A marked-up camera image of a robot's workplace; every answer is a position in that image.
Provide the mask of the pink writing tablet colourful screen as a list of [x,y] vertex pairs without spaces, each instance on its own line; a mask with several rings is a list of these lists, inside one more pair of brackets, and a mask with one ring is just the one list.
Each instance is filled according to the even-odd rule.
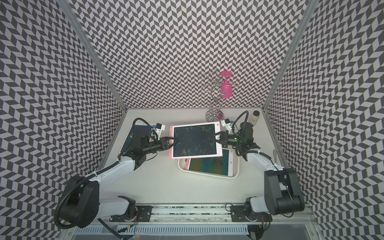
[[140,138],[141,136],[152,136],[152,128],[148,125],[145,125],[144,123],[141,124],[135,124],[132,129],[130,129],[129,133],[125,137],[125,140],[123,141],[120,154],[126,152],[128,150],[128,147],[133,146],[132,141],[134,138]]

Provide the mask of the white plastic storage tray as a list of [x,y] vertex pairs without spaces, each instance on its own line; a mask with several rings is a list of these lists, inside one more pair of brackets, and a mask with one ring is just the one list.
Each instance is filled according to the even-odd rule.
[[182,171],[182,172],[185,172],[185,173],[189,173],[189,174],[195,174],[195,175],[202,175],[202,176],[209,176],[209,177],[214,177],[214,178],[221,178],[221,179],[228,179],[228,180],[232,180],[234,178],[236,178],[239,173],[240,173],[240,163],[239,163],[239,157],[235,154],[235,150],[234,149],[230,149],[230,150],[233,150],[234,151],[234,157],[235,157],[235,176],[233,178],[224,178],[224,177],[216,177],[216,176],[213,176],[213,175],[204,175],[204,174],[198,174],[198,173],[194,173],[192,171],[185,171],[184,170],[184,166],[186,165],[186,159],[182,160],[180,159],[178,161],[178,167],[179,169]]

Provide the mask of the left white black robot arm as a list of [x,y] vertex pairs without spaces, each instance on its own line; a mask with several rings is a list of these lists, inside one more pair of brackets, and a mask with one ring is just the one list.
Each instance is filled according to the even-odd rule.
[[123,147],[117,160],[110,166],[86,176],[72,177],[58,202],[54,223],[60,229],[84,228],[104,217],[120,217],[133,221],[138,214],[135,200],[118,196],[115,200],[101,200],[101,193],[124,175],[138,169],[147,159],[147,154],[169,150],[179,142],[178,138],[160,137],[156,128],[151,132],[129,131],[130,143]]

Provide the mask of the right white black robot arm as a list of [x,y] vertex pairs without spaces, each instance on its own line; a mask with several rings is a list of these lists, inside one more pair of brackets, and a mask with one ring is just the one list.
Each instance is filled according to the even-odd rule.
[[305,209],[304,196],[297,172],[274,163],[254,142],[253,125],[248,122],[249,112],[244,111],[235,121],[221,121],[224,131],[217,133],[216,142],[231,146],[239,158],[264,173],[264,195],[246,199],[244,215],[251,221],[270,222],[272,216],[291,218]]

